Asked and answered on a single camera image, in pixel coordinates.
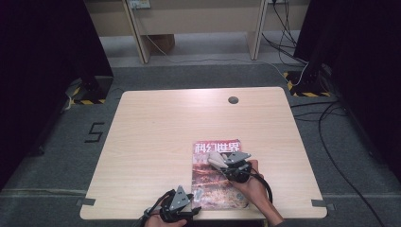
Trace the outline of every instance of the hand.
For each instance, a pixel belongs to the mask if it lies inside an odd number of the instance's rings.
[[[183,227],[185,224],[185,219],[174,223],[165,223],[162,218],[160,218],[160,215],[152,215],[145,224],[145,227]]]
[[[251,173],[259,174],[259,166],[257,160],[250,160],[253,169]],[[231,182],[231,184],[238,189],[251,203],[253,203],[257,209],[266,217],[271,225],[275,226],[283,222],[283,217],[276,210],[276,208],[269,201],[268,193],[266,192],[265,186],[260,183],[255,177],[250,176],[247,182],[237,183]]]

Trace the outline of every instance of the wooden desk leg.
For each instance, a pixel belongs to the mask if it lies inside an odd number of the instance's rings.
[[[259,16],[256,25],[256,31],[247,33],[247,43],[250,50],[251,60],[257,60],[259,53],[260,40],[262,37],[263,27],[265,25],[266,11],[268,8],[268,0],[260,1]]]
[[[138,51],[139,59],[143,64],[148,63],[150,58],[150,50],[146,45],[146,43],[144,42],[144,39],[147,39],[148,37],[139,35],[139,25],[135,20],[135,14],[133,13],[132,9],[130,9],[128,1],[127,0],[122,0],[122,1],[128,20],[130,21],[130,27],[132,30],[133,39],[135,40],[136,43],[136,49]]]

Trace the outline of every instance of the table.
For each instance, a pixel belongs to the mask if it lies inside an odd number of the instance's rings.
[[[123,3],[143,63],[150,57],[147,35],[180,33],[247,32],[251,59],[257,59],[267,0],[152,0],[151,9]]]
[[[231,104],[230,96],[238,103]],[[191,190],[192,144],[239,139],[259,160],[284,218],[323,218],[322,200],[286,95],[278,87],[133,91],[122,96],[86,198],[84,219],[136,219],[170,189]],[[264,218],[245,210],[194,219]]]

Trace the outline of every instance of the magazine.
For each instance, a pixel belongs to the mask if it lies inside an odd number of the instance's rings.
[[[209,165],[209,152],[230,156],[241,151],[239,140],[197,141],[192,156],[192,207],[202,210],[243,209],[248,200],[217,169]]]

